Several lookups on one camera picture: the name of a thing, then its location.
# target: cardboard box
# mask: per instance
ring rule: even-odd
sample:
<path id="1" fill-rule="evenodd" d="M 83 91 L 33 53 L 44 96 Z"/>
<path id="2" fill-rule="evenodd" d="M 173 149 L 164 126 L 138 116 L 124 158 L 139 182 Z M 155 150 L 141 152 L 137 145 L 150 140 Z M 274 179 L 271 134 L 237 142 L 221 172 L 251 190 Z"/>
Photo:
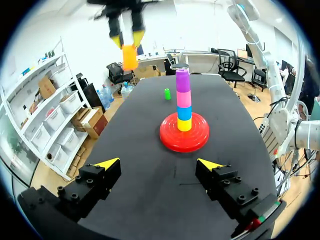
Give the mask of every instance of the cardboard box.
<path id="1" fill-rule="evenodd" d="M 80 161 L 80 159 L 81 159 L 81 157 L 79 157 L 78 155 L 75 155 L 75 157 L 74 157 L 74 159 L 72 160 L 72 165 L 73 166 L 78 166 L 78 164 L 79 164 L 79 161 Z"/>
<path id="2" fill-rule="evenodd" d="M 84 117 L 90 112 L 90 108 L 80 108 L 79 111 L 71 118 L 71 123 L 74 128 L 80 132 L 85 132 L 86 130 L 81 124 Z"/>
<path id="3" fill-rule="evenodd" d="M 141 66 L 141 67 L 136 68 L 133 72 L 139 81 L 141 78 L 158 77 L 161 75 L 161 73 L 156 65 Z"/>
<path id="4" fill-rule="evenodd" d="M 81 121 L 82 126 L 90 137 L 98 139 L 101 132 L 105 129 L 108 121 L 102 113 L 102 108 L 93 108 Z"/>
<path id="5" fill-rule="evenodd" d="M 76 153 L 77 156 L 81 157 L 84 154 L 86 148 L 84 146 L 80 147 L 79 151 Z"/>
<path id="6" fill-rule="evenodd" d="M 70 165 L 68 171 L 66 172 L 66 175 L 69 178 L 73 178 L 75 173 L 76 173 L 77 167 L 73 166 L 72 164 Z"/>
<path id="7" fill-rule="evenodd" d="M 44 76 L 38 82 L 38 86 L 40 89 L 40 95 L 44 99 L 48 99 L 56 91 L 56 88 L 54 87 L 53 83 L 51 82 L 51 80 L 47 76 Z"/>

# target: blue ring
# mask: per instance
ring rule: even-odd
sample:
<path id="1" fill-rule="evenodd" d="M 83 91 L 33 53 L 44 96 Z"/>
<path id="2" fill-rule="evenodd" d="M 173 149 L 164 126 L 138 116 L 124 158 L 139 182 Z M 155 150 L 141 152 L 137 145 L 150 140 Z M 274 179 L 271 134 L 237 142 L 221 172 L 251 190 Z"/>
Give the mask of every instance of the blue ring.
<path id="1" fill-rule="evenodd" d="M 189 107 L 176 107 L 176 111 L 178 113 L 178 118 L 183 121 L 187 121 L 192 116 L 192 106 Z"/>

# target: white storage box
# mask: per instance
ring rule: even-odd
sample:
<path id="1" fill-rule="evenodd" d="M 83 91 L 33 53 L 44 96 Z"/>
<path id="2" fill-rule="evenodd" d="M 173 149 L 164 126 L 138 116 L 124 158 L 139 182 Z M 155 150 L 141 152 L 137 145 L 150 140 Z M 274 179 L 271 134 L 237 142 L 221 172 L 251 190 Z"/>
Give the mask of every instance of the white storage box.
<path id="1" fill-rule="evenodd" d="M 69 156 L 58 144 L 53 144 L 51 149 L 46 155 L 46 159 L 49 160 L 53 165 L 55 165 L 61 171 L 64 170 Z"/>
<path id="2" fill-rule="evenodd" d="M 52 128 L 52 130 L 57 131 L 65 120 L 66 118 L 62 113 L 61 107 L 58 105 L 44 121 Z"/>
<path id="3" fill-rule="evenodd" d="M 81 106 L 78 90 L 71 92 L 66 100 L 60 102 L 60 106 L 66 114 L 73 114 Z"/>
<path id="4" fill-rule="evenodd" d="M 60 88 L 72 78 L 72 75 L 65 63 L 60 64 L 54 69 L 48 71 L 46 75 L 49 79 L 54 81 L 53 85 L 56 89 Z"/>
<path id="5" fill-rule="evenodd" d="M 60 144 L 64 150 L 72 152 L 78 145 L 79 138 L 77 137 L 74 128 L 66 127 L 56 142 Z"/>
<path id="6" fill-rule="evenodd" d="M 50 135 L 44 127 L 44 123 L 42 122 L 38 130 L 34 133 L 33 137 L 31 138 L 31 142 L 35 145 L 39 152 L 42 152 L 49 140 Z"/>

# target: pink ring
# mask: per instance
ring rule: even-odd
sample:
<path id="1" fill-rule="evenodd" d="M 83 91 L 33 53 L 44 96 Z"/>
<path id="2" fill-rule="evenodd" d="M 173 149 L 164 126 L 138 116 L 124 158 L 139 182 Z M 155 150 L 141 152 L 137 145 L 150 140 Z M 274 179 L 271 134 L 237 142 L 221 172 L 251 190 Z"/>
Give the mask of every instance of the pink ring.
<path id="1" fill-rule="evenodd" d="M 191 106 L 191 91 L 176 92 L 176 104 L 180 108 L 188 108 Z"/>

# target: green cup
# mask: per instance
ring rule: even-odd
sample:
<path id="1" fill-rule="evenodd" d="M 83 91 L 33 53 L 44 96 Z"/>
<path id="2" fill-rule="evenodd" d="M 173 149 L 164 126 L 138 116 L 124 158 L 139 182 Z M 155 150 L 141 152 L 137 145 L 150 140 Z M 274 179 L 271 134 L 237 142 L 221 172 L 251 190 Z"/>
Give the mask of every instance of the green cup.
<path id="1" fill-rule="evenodd" d="M 164 89 L 164 99 L 165 100 L 170 100 L 171 99 L 171 94 L 170 94 L 170 89 L 169 88 L 165 88 Z"/>

